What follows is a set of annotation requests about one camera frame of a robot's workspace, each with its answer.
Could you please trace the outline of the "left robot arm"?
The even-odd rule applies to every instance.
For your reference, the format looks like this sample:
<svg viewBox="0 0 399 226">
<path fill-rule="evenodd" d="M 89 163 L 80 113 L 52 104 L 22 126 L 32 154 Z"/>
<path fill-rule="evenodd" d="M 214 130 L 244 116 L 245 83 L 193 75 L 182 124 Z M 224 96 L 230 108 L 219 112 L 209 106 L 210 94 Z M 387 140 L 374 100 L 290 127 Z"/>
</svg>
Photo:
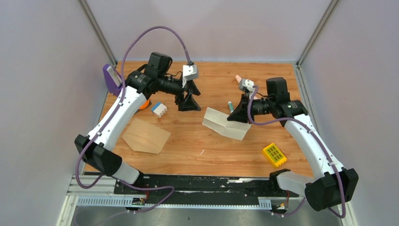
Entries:
<svg viewBox="0 0 399 226">
<path fill-rule="evenodd" d="M 201 107 L 193 99 L 200 92 L 194 83 L 199 72 L 193 62 L 183 66 L 179 79 L 168 76 L 172 65 L 171 57 L 153 52 L 148 63 L 132 71 L 122 84 L 117 100 L 87 135 L 78 135 L 75 146 L 79 152 L 78 162 L 85 162 L 108 177 L 126 182 L 126 189 L 132 194 L 140 194 L 144 189 L 141 172 L 113 153 L 116 142 L 130 121 L 152 94 L 164 92 L 175 96 L 179 111 L 200 111 Z"/>
</svg>

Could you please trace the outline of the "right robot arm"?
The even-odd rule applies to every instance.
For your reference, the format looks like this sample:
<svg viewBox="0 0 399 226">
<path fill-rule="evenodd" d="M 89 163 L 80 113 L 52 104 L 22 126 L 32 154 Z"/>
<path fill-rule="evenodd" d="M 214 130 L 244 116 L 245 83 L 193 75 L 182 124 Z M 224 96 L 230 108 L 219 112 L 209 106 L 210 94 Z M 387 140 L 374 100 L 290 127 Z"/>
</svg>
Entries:
<svg viewBox="0 0 399 226">
<path fill-rule="evenodd" d="M 344 218 L 345 204 L 352 199 L 359 176 L 355 169 L 345 168 L 331 153 L 315 130 L 305 106 L 300 100 L 290 98 L 287 81 L 282 77 L 267 79 L 267 94 L 257 99 L 259 87 L 253 81 L 239 75 L 235 79 L 243 94 L 227 120 L 261 126 L 262 123 L 255 122 L 255 116 L 271 114 L 274 119 L 264 125 L 279 122 L 298 143 L 311 166 L 313 177 L 289 169 L 270 173 L 270 193 L 277 197 L 286 191 L 295 193 L 315 211 L 328 209 Z"/>
</svg>

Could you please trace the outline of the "beige letter paper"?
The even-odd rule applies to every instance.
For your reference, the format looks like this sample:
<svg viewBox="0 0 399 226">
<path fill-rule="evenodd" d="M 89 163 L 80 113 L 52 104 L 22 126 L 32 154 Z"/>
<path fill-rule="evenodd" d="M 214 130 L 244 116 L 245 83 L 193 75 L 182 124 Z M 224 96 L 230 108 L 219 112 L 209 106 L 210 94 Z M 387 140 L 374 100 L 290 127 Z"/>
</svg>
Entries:
<svg viewBox="0 0 399 226">
<path fill-rule="evenodd" d="M 228 121 L 227 117 L 227 114 L 208 107 L 202 125 L 224 137 L 242 141 L 252 125 L 249 123 Z"/>
</svg>

